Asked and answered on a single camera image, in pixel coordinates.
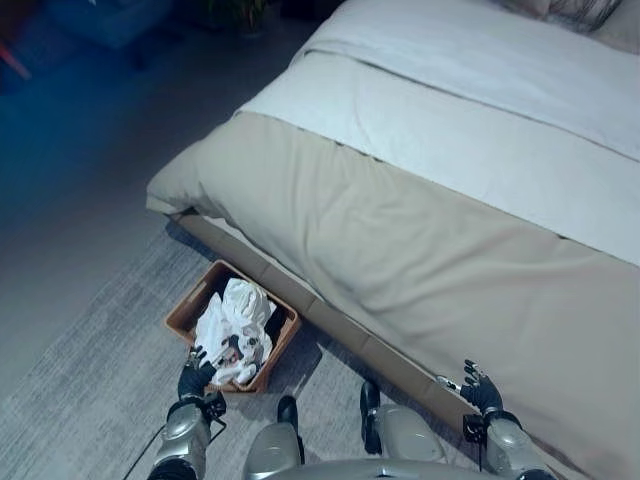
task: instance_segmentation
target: bed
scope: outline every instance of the bed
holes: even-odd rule
[[[151,181],[460,428],[473,358],[567,478],[640,478],[638,57],[465,0],[350,0]]]

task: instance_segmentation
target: beige duvet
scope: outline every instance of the beige duvet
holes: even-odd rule
[[[638,268],[250,113],[168,164],[148,206],[224,212],[427,371],[462,380],[478,361],[588,475],[640,478]]]

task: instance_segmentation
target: blue chair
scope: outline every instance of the blue chair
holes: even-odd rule
[[[104,47],[119,49],[159,24],[173,0],[48,0],[63,28]]]

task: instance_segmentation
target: carpet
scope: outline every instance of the carpet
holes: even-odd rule
[[[0,479],[125,476],[176,400],[186,347],[163,325],[215,254],[174,224],[99,292],[45,352],[0,410]],[[298,399],[307,463],[366,456],[359,389],[379,382],[383,403],[415,408],[442,439],[451,464],[476,468],[473,449],[357,357],[304,324],[273,370],[268,392],[226,395],[227,430],[209,447],[207,479],[240,479],[255,435],[279,398]],[[156,439],[129,478],[146,478]]]

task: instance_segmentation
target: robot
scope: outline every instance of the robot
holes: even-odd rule
[[[210,362],[200,365],[204,352],[191,349],[178,382],[179,400],[167,415],[162,446],[149,480],[203,480],[206,449],[213,441],[211,423],[225,425],[222,394],[205,395],[216,372]],[[365,381],[360,394],[362,440],[367,453],[378,459],[327,462],[305,466],[302,441],[298,437],[295,399],[280,400],[277,422],[264,428],[247,455],[245,480],[556,480],[533,449],[530,437],[512,413],[503,408],[498,389],[470,360],[465,361],[466,384],[456,385],[445,377],[437,381],[476,406],[480,415],[467,415],[463,426],[467,440],[482,445],[485,471],[473,472],[434,463],[443,456],[435,434],[415,411],[396,405],[380,406],[378,387]]]

